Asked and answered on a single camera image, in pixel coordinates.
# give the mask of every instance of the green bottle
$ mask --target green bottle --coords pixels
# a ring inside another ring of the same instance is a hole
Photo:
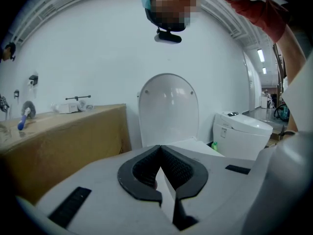
[[[212,143],[211,148],[217,151],[217,142]]]

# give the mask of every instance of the toilet lid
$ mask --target toilet lid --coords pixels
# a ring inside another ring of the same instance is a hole
[[[197,137],[199,109],[195,91],[180,76],[154,76],[140,92],[139,123],[143,147]]]

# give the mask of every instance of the person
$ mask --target person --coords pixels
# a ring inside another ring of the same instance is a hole
[[[199,0],[141,0],[150,11],[153,22],[162,27],[182,24],[197,8]],[[289,14],[286,9],[272,0],[225,0],[239,14],[253,25],[260,27],[279,46],[286,64],[289,84],[306,62],[304,53],[293,32],[287,25]],[[288,130],[297,131],[290,115]]]
[[[0,53],[1,53],[1,58],[0,58],[0,62],[1,60],[6,61],[8,59],[15,59],[15,57],[13,57],[14,53],[16,50],[16,46],[14,43],[8,43],[4,50],[2,50],[2,48],[0,49]]]

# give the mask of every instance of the ceiling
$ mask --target ceiling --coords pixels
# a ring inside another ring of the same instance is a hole
[[[81,0],[28,0],[9,28],[12,40],[23,45],[47,20],[58,12]],[[238,15],[224,0],[201,0],[202,9],[210,14],[245,50],[259,73],[263,87],[276,87],[278,83],[276,61],[272,42],[258,27]],[[257,49],[264,52],[261,63]],[[262,68],[267,68],[264,75]]]

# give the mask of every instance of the floor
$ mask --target floor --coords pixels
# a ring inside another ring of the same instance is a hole
[[[281,132],[283,126],[286,128],[288,123],[283,122],[279,118],[274,117],[274,109],[257,108],[252,112],[244,113],[244,115],[255,118],[257,120],[266,122],[273,127],[273,134],[271,135],[267,146],[271,146],[278,142],[278,134]]]

